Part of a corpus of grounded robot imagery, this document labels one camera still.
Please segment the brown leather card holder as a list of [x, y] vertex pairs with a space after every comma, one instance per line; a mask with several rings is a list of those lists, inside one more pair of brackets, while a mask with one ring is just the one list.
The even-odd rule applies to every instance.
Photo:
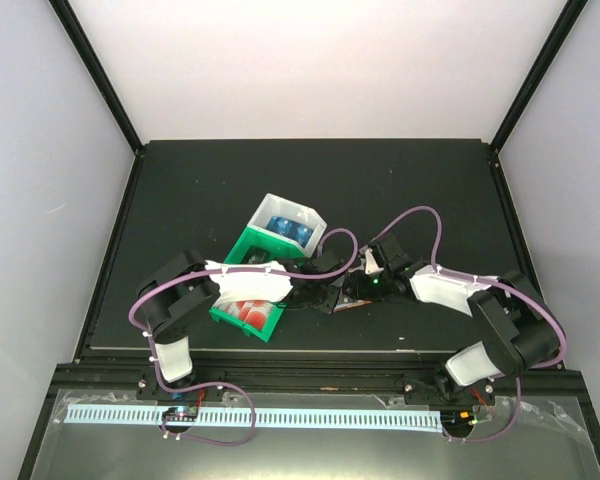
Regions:
[[369, 305], [373, 302], [368, 298], [367, 291], [357, 283], [344, 283], [342, 285], [330, 285], [330, 292], [334, 299], [329, 314], [336, 314]]

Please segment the white bin with blue cards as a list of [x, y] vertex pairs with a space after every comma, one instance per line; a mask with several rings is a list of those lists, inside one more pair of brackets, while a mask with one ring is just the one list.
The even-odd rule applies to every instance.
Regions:
[[267, 193], [247, 227], [280, 238], [310, 256], [326, 232], [327, 223], [315, 209]]

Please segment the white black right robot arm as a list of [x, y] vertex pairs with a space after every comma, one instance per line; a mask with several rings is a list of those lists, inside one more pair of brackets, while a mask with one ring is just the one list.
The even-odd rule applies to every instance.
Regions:
[[362, 250], [342, 292], [358, 301], [435, 304], [473, 319], [479, 340], [445, 360], [433, 377], [447, 403], [459, 402], [479, 381], [555, 365], [566, 346], [564, 330], [524, 275], [471, 275], [415, 261], [389, 234]]

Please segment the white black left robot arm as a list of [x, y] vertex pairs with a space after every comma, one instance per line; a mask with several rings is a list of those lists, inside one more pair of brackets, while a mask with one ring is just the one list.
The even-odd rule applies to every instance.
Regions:
[[159, 386], [173, 399], [194, 388], [189, 336], [194, 317], [227, 304], [260, 301], [277, 308], [313, 305], [325, 289], [346, 274], [347, 261], [323, 253], [314, 258], [249, 256], [238, 264], [203, 259], [197, 251], [179, 255], [138, 290], [129, 322], [148, 339]]

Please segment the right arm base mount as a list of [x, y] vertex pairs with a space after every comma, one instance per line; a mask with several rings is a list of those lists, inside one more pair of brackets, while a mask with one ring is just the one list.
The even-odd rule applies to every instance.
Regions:
[[407, 404], [427, 405], [432, 409], [461, 409], [482, 403], [488, 406], [495, 404], [494, 392], [487, 390], [490, 384], [486, 380], [460, 386], [446, 373], [433, 370], [409, 371], [402, 379]]

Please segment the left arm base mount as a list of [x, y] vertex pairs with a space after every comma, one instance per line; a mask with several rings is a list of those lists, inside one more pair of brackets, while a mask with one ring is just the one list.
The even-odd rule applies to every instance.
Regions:
[[144, 368], [139, 372], [138, 377], [133, 383], [138, 400], [152, 400], [158, 403], [185, 402], [194, 403], [199, 399], [216, 401], [224, 392], [224, 387], [211, 386], [202, 390], [182, 392], [182, 389], [189, 388], [201, 383], [226, 381], [227, 371], [219, 368], [195, 367], [193, 372], [176, 380], [172, 383], [166, 382], [165, 385], [175, 392], [165, 391], [160, 387], [156, 380], [155, 372], [152, 368]]

